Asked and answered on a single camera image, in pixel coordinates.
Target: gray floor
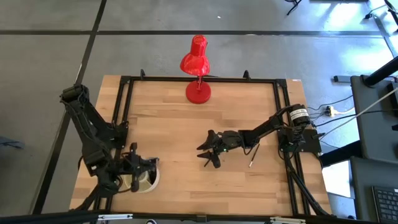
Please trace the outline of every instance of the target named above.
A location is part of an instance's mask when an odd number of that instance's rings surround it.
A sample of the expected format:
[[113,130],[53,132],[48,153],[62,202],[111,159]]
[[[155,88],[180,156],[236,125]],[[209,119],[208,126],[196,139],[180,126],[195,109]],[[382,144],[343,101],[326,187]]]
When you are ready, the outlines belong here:
[[[100,0],[1,1],[0,29],[90,30],[99,5]],[[280,0],[114,0],[107,3],[99,29],[378,30],[373,19],[363,20],[369,10],[366,3],[303,0],[286,17],[290,7],[290,3]],[[383,23],[392,30],[388,15],[384,18]],[[90,88],[92,102],[96,101],[103,75],[138,75],[143,68],[147,75],[185,76],[178,65],[191,38],[97,36],[83,79],[83,84]],[[301,79],[310,106],[352,94],[349,85],[332,83],[332,76],[370,74],[392,58],[384,39],[375,36],[207,38],[212,75],[240,77],[247,69],[256,78]],[[29,213],[63,114],[58,95],[75,81],[87,40],[85,35],[0,35],[0,136],[26,143],[23,150],[0,149],[0,215]],[[352,100],[336,105],[341,111],[352,106]],[[315,123],[327,120],[319,118]],[[318,130],[327,131],[338,124],[339,121]],[[356,123],[352,122],[324,140],[344,146],[357,139]],[[44,212],[68,209],[80,150],[80,140],[70,125]],[[330,202],[333,213],[339,217],[354,215],[352,199],[330,195]]]

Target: wooden table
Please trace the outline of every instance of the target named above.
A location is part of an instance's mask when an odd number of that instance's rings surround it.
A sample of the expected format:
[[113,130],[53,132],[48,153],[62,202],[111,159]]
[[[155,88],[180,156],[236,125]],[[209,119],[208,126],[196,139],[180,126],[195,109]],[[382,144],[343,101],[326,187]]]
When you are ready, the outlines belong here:
[[[108,122],[119,80],[120,76],[105,76],[99,91],[96,109]],[[240,148],[221,154],[219,169],[211,163],[204,167],[206,160],[197,158],[201,151],[196,148],[205,141],[209,129],[253,129],[273,115],[276,108],[272,85],[209,83],[210,100],[194,105],[185,97],[187,84],[134,82],[127,145],[137,142],[137,153],[142,157],[160,158],[160,181],[146,194],[115,195],[112,211],[292,215],[285,165],[277,155],[276,133],[261,139],[251,168],[252,153],[245,156]],[[301,81],[287,80],[287,84],[290,103],[306,105]],[[319,161],[310,153],[300,155],[306,186],[323,209],[331,212]],[[70,208],[79,206],[97,183],[84,164],[80,167]],[[299,211],[303,212],[299,192],[296,186]]]

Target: white plug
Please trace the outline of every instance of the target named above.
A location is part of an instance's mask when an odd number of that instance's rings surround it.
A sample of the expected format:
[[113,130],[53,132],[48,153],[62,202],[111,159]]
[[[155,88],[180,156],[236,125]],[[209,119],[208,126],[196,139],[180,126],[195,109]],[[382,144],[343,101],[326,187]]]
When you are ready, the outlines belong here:
[[337,110],[333,106],[330,106],[330,117],[334,117],[337,114]]

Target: black cable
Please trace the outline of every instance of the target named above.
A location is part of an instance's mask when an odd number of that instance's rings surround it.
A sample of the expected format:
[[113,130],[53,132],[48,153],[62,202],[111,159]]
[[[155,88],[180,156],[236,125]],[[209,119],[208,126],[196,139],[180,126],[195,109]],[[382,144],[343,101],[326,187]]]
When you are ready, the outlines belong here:
[[313,113],[313,114],[309,114],[309,116],[312,116],[312,115],[319,115],[319,114],[322,114],[322,113]]
[[[282,144],[282,141],[279,143],[279,145],[278,145],[278,156],[279,156],[279,158],[280,159],[282,159],[283,161],[284,161],[284,158],[282,158],[282,156],[280,156],[280,145]],[[291,160],[292,158],[293,158],[293,156],[294,156],[294,154],[297,152],[297,149],[299,148],[299,146],[297,146],[295,149],[294,149],[294,151],[293,151],[293,154],[289,157],[289,160]]]
[[311,118],[311,117],[310,117],[311,122],[313,123],[313,122],[316,121],[318,118],[322,117],[322,115],[324,115],[324,114],[325,114],[325,111],[324,111],[323,113],[321,113],[320,115],[318,115],[316,118]]
[[[365,113],[363,113],[363,114],[378,113],[378,112],[390,112],[390,111],[397,111],[397,110],[398,110],[398,109],[367,111],[367,112],[365,112]],[[333,120],[331,120],[331,121],[327,121],[327,122],[322,123],[322,124],[314,124],[313,126],[314,126],[314,128],[317,128],[317,127],[319,127],[319,126],[323,126],[323,125],[328,124],[328,123],[330,123],[330,122],[338,121],[338,120],[340,120],[340,119],[349,118],[349,117],[356,116],[356,115],[357,115],[357,114],[347,115],[347,116],[344,116],[344,117],[340,117],[340,118],[333,119]]]
[[126,193],[126,192],[128,192],[128,191],[130,191],[130,189],[121,190],[121,191],[119,191],[119,192],[118,192],[118,194],[121,194],[121,193]]
[[133,165],[126,157],[124,157],[123,155],[124,155],[124,154],[121,154],[122,158],[123,158],[126,162],[128,162],[128,163],[130,164],[131,167],[134,167],[134,165]]
[[387,78],[393,78],[395,83],[398,83],[398,78],[397,77],[393,77],[393,76],[389,76]]
[[322,163],[321,158],[319,158],[319,156],[316,152],[313,152],[312,154],[318,159],[319,163],[321,164],[321,169],[323,169],[323,163]]
[[244,155],[245,155],[245,156],[249,155],[250,152],[253,150],[253,148],[254,148],[254,146],[253,146],[252,148],[250,148],[249,152],[246,152],[246,149],[243,148],[243,153],[244,153]]
[[121,186],[122,186],[122,184],[123,184],[123,179],[121,178],[121,176],[119,175],[119,176],[117,176],[116,177],[116,179],[119,181],[119,183],[118,183],[118,187],[120,188]]
[[387,5],[387,8],[393,13],[397,14],[395,7],[391,4],[391,2],[384,0],[384,3]]
[[344,99],[342,99],[342,100],[339,100],[339,101],[336,101],[336,102],[333,102],[333,103],[325,103],[325,104],[322,104],[322,105],[320,105],[319,107],[318,107],[318,109],[314,109],[314,108],[312,108],[312,107],[310,107],[310,106],[308,106],[307,108],[308,109],[312,109],[312,110],[315,110],[315,111],[317,111],[317,110],[319,110],[322,106],[326,106],[326,105],[334,105],[335,103],[339,103],[339,102],[342,102],[342,101],[345,101],[345,100],[348,100],[348,99],[350,99],[352,97],[352,95],[351,96],[349,96],[349,97],[347,97],[347,98],[344,98]]
[[327,143],[327,142],[324,142],[324,141],[322,141],[322,140],[319,140],[319,141],[320,141],[320,142],[323,142],[323,143],[326,144],[327,146],[334,147],[334,148],[338,149],[338,147],[332,146],[331,144],[329,144],[329,143]]

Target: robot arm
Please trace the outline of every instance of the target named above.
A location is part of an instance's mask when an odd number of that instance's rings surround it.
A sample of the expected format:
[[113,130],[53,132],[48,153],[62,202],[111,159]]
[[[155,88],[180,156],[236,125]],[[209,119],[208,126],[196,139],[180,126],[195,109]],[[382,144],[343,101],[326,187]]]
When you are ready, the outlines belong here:
[[[289,117],[293,122],[293,127],[287,126],[283,122],[283,114],[289,112]],[[282,108],[272,115],[266,122],[260,124],[253,130],[224,131],[223,133],[215,133],[213,130],[208,131],[208,136],[198,150],[212,149],[199,154],[198,157],[208,159],[213,163],[215,168],[221,166],[218,155],[222,152],[242,147],[243,149],[252,149],[259,143],[260,139],[276,130],[283,130],[287,141],[284,141],[286,147],[298,147],[304,140],[302,133],[306,126],[311,123],[310,117],[304,105],[292,105]]]
[[75,85],[63,90],[61,103],[83,143],[81,154],[91,176],[97,176],[98,184],[84,203],[78,207],[90,207],[96,196],[109,197],[119,191],[119,175],[132,175],[131,192],[139,189],[138,177],[145,171],[156,170],[158,158],[145,160],[136,154],[137,143],[132,143],[123,158],[112,158],[111,150],[122,149],[126,143],[128,123],[107,123],[90,103],[88,88]]

